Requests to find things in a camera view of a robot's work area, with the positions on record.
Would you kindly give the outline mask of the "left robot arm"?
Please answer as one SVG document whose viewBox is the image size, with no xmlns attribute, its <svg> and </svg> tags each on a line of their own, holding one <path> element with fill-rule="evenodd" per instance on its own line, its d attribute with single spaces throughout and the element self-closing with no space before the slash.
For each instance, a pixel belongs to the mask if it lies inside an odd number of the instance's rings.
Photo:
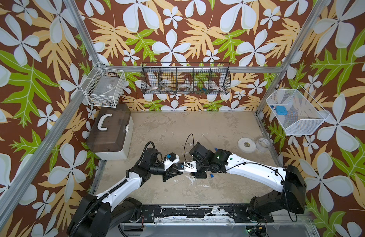
<svg viewBox="0 0 365 237">
<path fill-rule="evenodd" d="M 135 165 L 126 170 L 118 183 L 97 196 L 88 194 L 80 202 L 67 229 L 69 237 L 105 237 L 115 225 L 112 212 L 130 193 L 139 189 L 152 175 L 163 181 L 182 174 L 177 169 L 179 156 L 170 153 L 162 157 L 153 142 L 147 142 Z"/>
</svg>

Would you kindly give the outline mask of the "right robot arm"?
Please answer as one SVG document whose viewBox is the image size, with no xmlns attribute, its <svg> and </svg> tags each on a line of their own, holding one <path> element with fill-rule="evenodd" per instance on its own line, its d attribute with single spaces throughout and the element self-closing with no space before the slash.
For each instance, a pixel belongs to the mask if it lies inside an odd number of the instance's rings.
<svg viewBox="0 0 365 237">
<path fill-rule="evenodd" d="M 212 152 L 201 143 L 190 150 L 193 160 L 185 162 L 182 168 L 196 178 L 206 178 L 206 173 L 229 173 L 264 184 L 272 191 L 260 197 L 253 197 L 247 214 L 251 218 L 265 218 L 270 213 L 285 209 L 289 214 L 303 214 L 307 184 L 298 168 L 273 167 L 252 162 L 235 153 L 218 149 Z"/>
</svg>

